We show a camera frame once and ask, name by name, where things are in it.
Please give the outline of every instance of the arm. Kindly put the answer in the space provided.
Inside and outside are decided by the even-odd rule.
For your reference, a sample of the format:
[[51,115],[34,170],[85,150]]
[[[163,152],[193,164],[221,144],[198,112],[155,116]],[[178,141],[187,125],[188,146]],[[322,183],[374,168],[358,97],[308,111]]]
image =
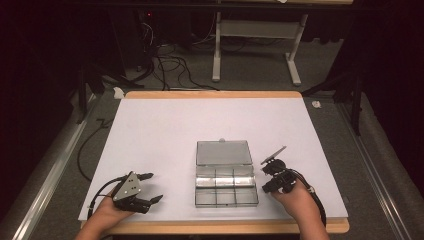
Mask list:
[[100,239],[101,235],[133,212],[121,211],[113,205],[112,198],[104,197],[93,216],[84,224],[75,240]]
[[296,220],[302,240],[330,239],[321,222],[319,209],[302,182],[296,181],[290,193],[275,191],[271,195]]

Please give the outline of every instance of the right hand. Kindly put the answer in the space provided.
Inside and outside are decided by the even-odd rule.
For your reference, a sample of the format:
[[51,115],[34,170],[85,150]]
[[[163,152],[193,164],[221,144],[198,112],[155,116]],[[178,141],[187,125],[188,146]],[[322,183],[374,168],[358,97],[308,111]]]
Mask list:
[[272,192],[271,195],[283,204],[287,213],[296,221],[313,215],[320,216],[318,206],[312,199],[305,185],[296,179],[293,190],[290,193]]

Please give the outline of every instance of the clear plastic box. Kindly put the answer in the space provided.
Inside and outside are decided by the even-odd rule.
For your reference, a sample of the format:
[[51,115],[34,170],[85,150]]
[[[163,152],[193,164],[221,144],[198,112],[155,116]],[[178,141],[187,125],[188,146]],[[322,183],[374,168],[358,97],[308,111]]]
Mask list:
[[196,207],[258,205],[247,141],[200,141],[196,165]]

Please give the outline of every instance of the black device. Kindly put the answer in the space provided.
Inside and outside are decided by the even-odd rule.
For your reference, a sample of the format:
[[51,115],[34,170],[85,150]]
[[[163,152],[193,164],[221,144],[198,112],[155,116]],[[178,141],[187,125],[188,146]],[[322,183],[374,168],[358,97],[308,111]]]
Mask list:
[[114,206],[122,211],[131,211],[143,214],[147,213],[150,209],[150,206],[158,203],[163,197],[163,195],[159,195],[150,200],[137,198],[137,194],[141,192],[139,181],[150,179],[151,177],[153,177],[153,173],[136,174],[135,172],[131,171],[128,175],[107,182],[102,188],[100,188],[91,201],[87,219],[90,218],[93,214],[96,198],[100,196],[100,193],[103,191],[103,189],[109,184],[117,181],[119,181],[119,183],[113,189],[110,196]]
[[327,224],[327,218],[325,215],[324,206],[319,200],[315,189],[311,185],[309,185],[309,183],[306,181],[302,174],[300,174],[296,170],[287,168],[286,164],[282,160],[275,158],[284,149],[286,149],[286,146],[283,146],[280,150],[278,150],[273,155],[261,162],[261,165],[266,163],[265,167],[262,168],[262,171],[267,175],[272,175],[272,179],[268,181],[265,185],[263,185],[262,189],[266,193],[282,189],[284,193],[288,194],[293,190],[294,184],[298,179],[305,185],[306,189],[311,194],[312,198],[317,204],[321,215],[321,221],[325,226]]

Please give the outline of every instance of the white paper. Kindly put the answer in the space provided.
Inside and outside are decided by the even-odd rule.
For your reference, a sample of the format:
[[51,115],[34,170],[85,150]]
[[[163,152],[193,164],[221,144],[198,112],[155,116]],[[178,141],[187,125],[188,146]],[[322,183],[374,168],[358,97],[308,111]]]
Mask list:
[[[197,141],[221,138],[248,142],[258,189],[257,207],[195,207]],[[314,186],[327,217],[347,217],[302,98],[123,99],[84,206],[111,179],[130,171],[151,172],[155,175],[140,183],[138,197],[164,197],[147,214],[135,214],[126,221],[289,219],[283,206],[263,192],[270,176],[260,170],[260,163],[283,145],[287,149],[277,158]],[[87,211],[83,207],[79,220],[86,220]]]

